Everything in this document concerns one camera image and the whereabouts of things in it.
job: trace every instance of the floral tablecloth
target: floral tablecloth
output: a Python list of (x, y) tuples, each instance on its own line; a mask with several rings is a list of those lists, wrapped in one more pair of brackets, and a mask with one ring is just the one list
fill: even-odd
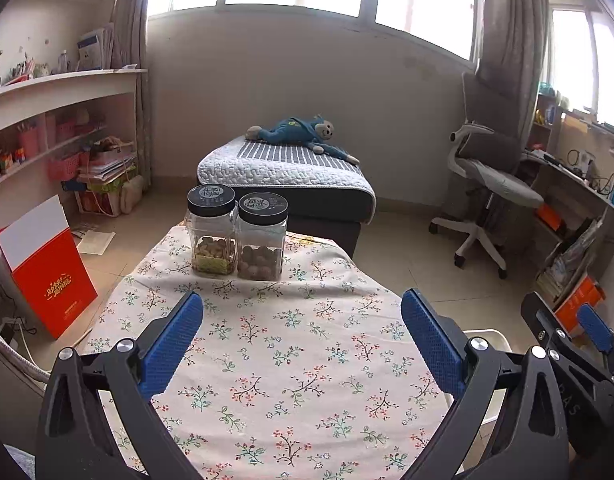
[[(400, 298), (328, 240), (288, 234), (281, 282), (200, 276), (175, 226), (124, 278), (87, 342), (137, 337), (188, 290), (203, 324), (152, 404), (201, 475), (398, 479), (447, 404), (402, 323)], [(103, 398), (127, 463), (143, 470)]]

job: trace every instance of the plastic jar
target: plastic jar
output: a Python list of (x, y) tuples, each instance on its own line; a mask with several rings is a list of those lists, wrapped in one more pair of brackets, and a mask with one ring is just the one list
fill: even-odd
[(187, 194), (185, 226), (191, 266), (199, 272), (230, 274), (236, 261), (236, 193), (222, 184), (196, 186)]
[(280, 280), (288, 214), (287, 200), (280, 195), (260, 191), (241, 198), (236, 221), (239, 278)]

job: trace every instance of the orange box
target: orange box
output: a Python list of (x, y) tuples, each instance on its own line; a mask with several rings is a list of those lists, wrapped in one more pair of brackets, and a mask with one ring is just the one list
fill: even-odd
[(536, 216), (540, 218), (543, 222), (545, 222), (554, 231), (558, 231), (560, 229), (560, 226), (562, 225), (562, 218), (560, 217), (560, 215), (556, 213), (552, 207), (548, 206), (544, 202), (538, 209), (536, 209)]
[(69, 228), (20, 264), (12, 277), (56, 339), (98, 296)]
[(556, 311), (556, 317), (571, 335), (578, 327), (576, 314), (581, 305), (588, 303), (595, 308), (599, 301), (605, 298), (605, 293), (600, 285), (585, 273), (567, 300)]

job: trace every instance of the office chair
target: office chair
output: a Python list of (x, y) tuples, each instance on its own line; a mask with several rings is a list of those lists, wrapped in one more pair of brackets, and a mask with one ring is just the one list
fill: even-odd
[(515, 100), (488, 88), (472, 73), (462, 75), (462, 89), (466, 122), (450, 136), (453, 144), (447, 165), (454, 173), (474, 179), (489, 193), (475, 222), (434, 218), (429, 224), (429, 232), (437, 234), (440, 225), (468, 235), (453, 255), (453, 263), (457, 267), (464, 265), (465, 251), (478, 240), (498, 264), (498, 276), (504, 280), (507, 276), (506, 263), (484, 230), (494, 194), (531, 208), (540, 207), (542, 197), (509, 174), (516, 169), (522, 150), (516, 137), (518, 111)]

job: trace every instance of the black jar lid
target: black jar lid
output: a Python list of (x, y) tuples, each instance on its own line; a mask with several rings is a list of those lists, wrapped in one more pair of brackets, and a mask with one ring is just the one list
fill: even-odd
[(238, 203), (238, 216), (254, 225), (280, 224), (289, 215), (289, 205), (280, 195), (257, 191), (242, 197)]
[(196, 216), (213, 217), (228, 214), (236, 202), (236, 193), (223, 184), (202, 184), (187, 194), (187, 209)]

